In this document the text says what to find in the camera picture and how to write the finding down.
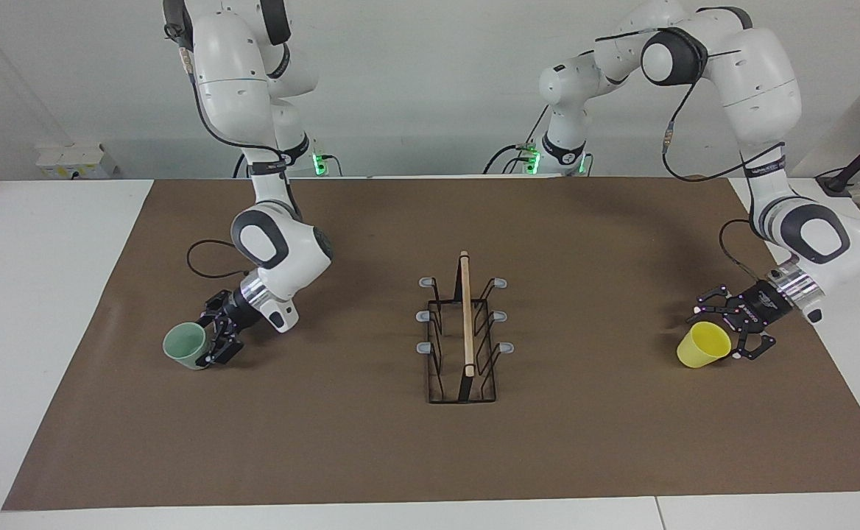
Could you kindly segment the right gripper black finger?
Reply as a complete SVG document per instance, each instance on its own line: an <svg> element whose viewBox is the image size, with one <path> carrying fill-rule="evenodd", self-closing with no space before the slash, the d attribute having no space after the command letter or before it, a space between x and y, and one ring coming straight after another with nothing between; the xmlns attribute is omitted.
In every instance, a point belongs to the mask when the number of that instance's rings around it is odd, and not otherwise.
<svg viewBox="0 0 860 530"><path fill-rule="evenodd" d="M194 360L194 366L198 369L215 364L225 365L244 348L235 323L211 323L204 330L205 344Z"/></svg>
<svg viewBox="0 0 860 530"><path fill-rule="evenodd" d="M227 308L231 295L231 291L219 291L205 301L205 309L198 316L198 325L208 325L208 323L217 322L218 319L222 321L229 319Z"/></svg>

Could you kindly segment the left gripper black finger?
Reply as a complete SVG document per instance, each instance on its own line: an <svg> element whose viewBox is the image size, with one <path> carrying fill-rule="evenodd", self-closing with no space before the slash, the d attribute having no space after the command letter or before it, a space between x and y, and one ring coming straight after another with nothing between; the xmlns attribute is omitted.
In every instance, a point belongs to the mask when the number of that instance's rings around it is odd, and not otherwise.
<svg viewBox="0 0 860 530"><path fill-rule="evenodd" d="M698 295L696 301L692 315L687 319L688 323L702 322L706 317L718 316L732 325L739 325L746 318L743 300L732 295L726 285L709 289Z"/></svg>
<svg viewBox="0 0 860 530"><path fill-rule="evenodd" d="M777 339L764 331L737 328L734 329L734 332L736 332L737 339L732 340L732 349L730 349L730 356L734 359L756 360L777 344ZM747 343L754 336L759 339L759 343L753 348L747 348Z"/></svg>

